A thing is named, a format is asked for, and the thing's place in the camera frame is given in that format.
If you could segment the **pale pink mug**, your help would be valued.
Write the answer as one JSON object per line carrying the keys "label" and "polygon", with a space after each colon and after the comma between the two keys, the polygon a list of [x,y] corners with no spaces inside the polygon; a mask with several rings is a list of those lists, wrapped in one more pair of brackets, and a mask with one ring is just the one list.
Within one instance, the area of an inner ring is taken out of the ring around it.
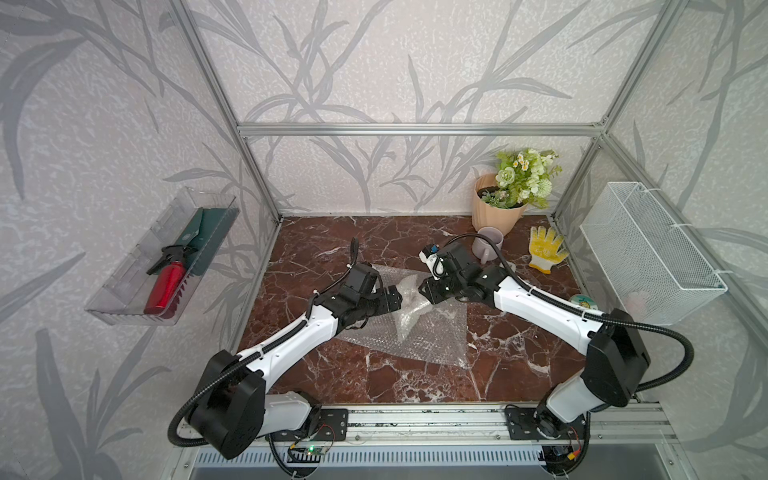
{"label": "pale pink mug", "polygon": [[483,227],[477,231],[471,251],[473,255],[484,265],[499,258],[499,252],[503,245],[504,235],[494,227]]}

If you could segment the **clear bubble wrap sheet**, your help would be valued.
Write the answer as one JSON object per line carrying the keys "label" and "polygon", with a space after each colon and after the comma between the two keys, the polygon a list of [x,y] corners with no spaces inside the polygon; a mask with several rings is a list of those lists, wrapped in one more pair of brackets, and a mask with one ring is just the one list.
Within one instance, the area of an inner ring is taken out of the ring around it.
{"label": "clear bubble wrap sheet", "polygon": [[[406,276],[417,274],[421,282],[426,272],[377,265],[386,286],[397,285]],[[344,341],[389,355],[457,366],[468,367],[467,305],[453,298],[433,305],[423,315],[409,337],[399,343],[393,313],[371,318],[361,329],[348,329],[338,335]]]}
{"label": "clear bubble wrap sheet", "polygon": [[420,285],[421,280],[417,274],[406,276],[396,285],[402,301],[400,309],[392,316],[399,343],[409,337],[423,315],[433,310],[432,303],[419,292]]}

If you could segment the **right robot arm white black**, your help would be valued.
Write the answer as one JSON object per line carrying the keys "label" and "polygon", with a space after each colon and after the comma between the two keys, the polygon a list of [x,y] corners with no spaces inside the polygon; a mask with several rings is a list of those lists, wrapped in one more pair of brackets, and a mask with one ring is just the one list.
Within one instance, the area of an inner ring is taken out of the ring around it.
{"label": "right robot arm white black", "polygon": [[[679,378],[694,361],[694,346],[684,335],[637,323],[620,309],[605,313],[570,303],[523,280],[505,259],[482,265],[458,237],[424,247],[419,257],[430,271],[419,291],[431,303],[455,298],[485,304],[546,330],[584,357],[583,369],[556,385],[532,415],[547,438],[599,407],[627,406],[636,393]],[[644,378],[651,364],[644,332],[673,339],[683,349],[679,364],[652,380]]]}

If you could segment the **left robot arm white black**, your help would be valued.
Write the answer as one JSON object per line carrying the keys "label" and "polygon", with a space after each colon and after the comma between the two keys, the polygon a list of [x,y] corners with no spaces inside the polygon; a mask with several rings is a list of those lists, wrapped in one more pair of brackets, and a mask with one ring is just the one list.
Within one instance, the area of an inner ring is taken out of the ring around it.
{"label": "left robot arm white black", "polygon": [[172,417],[169,442],[210,445],[233,459],[258,438],[302,429],[315,405],[295,392],[271,395],[272,386],[316,347],[361,321],[399,310],[402,300],[372,266],[350,267],[338,282],[313,293],[305,312],[272,337],[236,355],[222,350],[212,356],[195,393]]}

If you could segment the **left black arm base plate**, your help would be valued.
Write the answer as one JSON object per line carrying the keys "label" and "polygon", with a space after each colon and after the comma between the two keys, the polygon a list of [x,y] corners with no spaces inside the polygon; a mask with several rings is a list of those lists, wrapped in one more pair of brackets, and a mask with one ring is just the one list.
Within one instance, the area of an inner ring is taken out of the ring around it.
{"label": "left black arm base plate", "polygon": [[349,410],[326,408],[311,411],[308,419],[297,430],[282,430],[270,437],[278,442],[300,442],[303,440],[338,442],[346,439],[349,427]]}

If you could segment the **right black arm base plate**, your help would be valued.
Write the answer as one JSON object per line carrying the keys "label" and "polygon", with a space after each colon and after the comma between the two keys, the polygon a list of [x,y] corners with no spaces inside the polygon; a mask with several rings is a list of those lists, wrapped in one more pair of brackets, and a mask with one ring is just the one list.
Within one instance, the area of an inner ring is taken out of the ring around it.
{"label": "right black arm base plate", "polygon": [[589,422],[580,415],[566,423],[545,407],[521,407],[508,404],[503,409],[511,440],[575,440],[584,438]]}

